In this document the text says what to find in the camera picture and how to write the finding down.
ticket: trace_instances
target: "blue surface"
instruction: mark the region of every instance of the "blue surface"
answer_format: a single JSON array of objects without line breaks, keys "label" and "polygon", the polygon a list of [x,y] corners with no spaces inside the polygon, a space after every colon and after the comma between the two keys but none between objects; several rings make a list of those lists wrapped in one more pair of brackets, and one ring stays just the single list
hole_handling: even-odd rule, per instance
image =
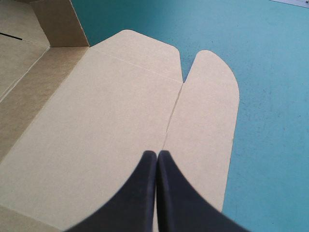
[{"label": "blue surface", "polygon": [[223,212],[252,231],[308,231],[308,9],[268,0],[72,2],[91,45],[135,30],[177,47],[184,79],[198,51],[219,55],[240,90]]}]

